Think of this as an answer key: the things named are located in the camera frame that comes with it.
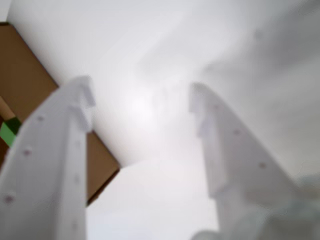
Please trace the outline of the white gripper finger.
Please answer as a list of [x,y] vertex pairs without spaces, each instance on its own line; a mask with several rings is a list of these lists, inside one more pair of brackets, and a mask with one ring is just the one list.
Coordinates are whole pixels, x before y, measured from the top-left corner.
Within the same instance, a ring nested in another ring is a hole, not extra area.
[[201,140],[208,195],[215,200],[218,231],[195,240],[257,240],[269,214],[296,200],[296,183],[236,113],[207,85],[194,82],[189,110]]
[[87,135],[95,105],[92,79],[81,75],[24,121],[0,171],[1,239],[87,238]]

